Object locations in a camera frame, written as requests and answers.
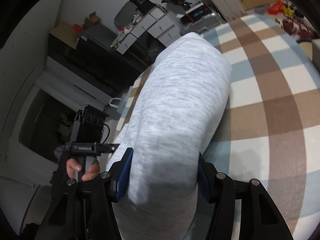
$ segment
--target finger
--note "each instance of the finger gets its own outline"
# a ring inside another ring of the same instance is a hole
[[[70,178],[74,179],[75,171],[80,171],[81,169],[81,165],[75,159],[67,160],[67,174]]]
[[[84,174],[82,176],[82,180],[85,181],[85,180],[90,180],[90,179],[94,179],[96,176],[99,175],[100,173],[100,166],[98,163],[94,163],[92,164],[89,169],[88,169],[88,173]]]
[[[92,164],[89,169],[88,169],[89,173],[100,173],[100,166],[99,163],[94,163]]]

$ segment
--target metal screw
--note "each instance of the metal screw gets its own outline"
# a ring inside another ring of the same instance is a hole
[[[260,182],[257,179],[251,180],[251,183],[255,186],[258,186],[260,184]]]
[[[75,179],[68,179],[67,185],[68,185],[68,186],[71,186],[71,185],[73,185],[75,182],[76,182]]]
[[[218,178],[218,179],[224,179],[225,177],[226,177],[226,176],[225,176],[224,173],[222,173],[222,172],[217,173],[217,178]]]
[[[107,177],[110,176],[110,173],[107,171],[104,171],[103,173],[100,174],[101,178],[106,179]]]

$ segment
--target black cabinet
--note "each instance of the black cabinet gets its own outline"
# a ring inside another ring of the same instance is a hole
[[[115,97],[147,69],[135,56],[121,55],[110,45],[116,34],[102,24],[85,30],[76,49],[49,37],[48,55],[106,94]]]

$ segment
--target blue gripper pad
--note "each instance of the blue gripper pad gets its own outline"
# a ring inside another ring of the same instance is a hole
[[[116,186],[115,198],[118,201],[124,196],[124,194],[127,190],[128,183],[129,183],[133,149],[127,148],[126,151],[130,151],[130,153],[128,155],[128,158],[125,160],[123,168],[122,168],[120,175],[118,177],[117,186]]]
[[[201,191],[201,195],[207,200],[209,201],[211,198],[211,194],[210,194],[210,184],[209,181],[207,179],[206,174],[204,173],[204,170],[202,168],[202,166],[200,164],[198,164],[198,176],[197,176],[197,182],[198,182],[198,186],[200,188]]]

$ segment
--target cabinet drawer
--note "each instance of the cabinet drawer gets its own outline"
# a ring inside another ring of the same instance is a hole
[[[140,37],[147,29],[156,22],[150,14],[147,14],[132,30],[131,34],[136,38]]]
[[[121,54],[124,54],[127,49],[137,40],[137,38],[130,33],[124,38],[121,44],[118,46],[116,51],[119,51]]]
[[[160,19],[160,21],[158,21],[148,30],[148,32],[156,38],[160,36],[163,32],[165,32],[167,29],[169,29],[172,25],[174,25],[174,22],[170,20],[169,17],[163,16]]]
[[[173,39],[171,39],[168,43],[164,44],[166,47],[169,47],[172,43],[174,43],[177,39],[179,39],[181,35],[175,36]]]
[[[149,14],[152,15],[156,20],[159,20],[164,15],[164,12],[162,10],[160,10],[159,8],[155,8]]]
[[[163,44],[167,44],[170,40],[172,40],[174,37],[180,35],[180,29],[177,27],[177,25],[172,26],[168,30],[166,30],[164,33],[162,33],[157,39]]]

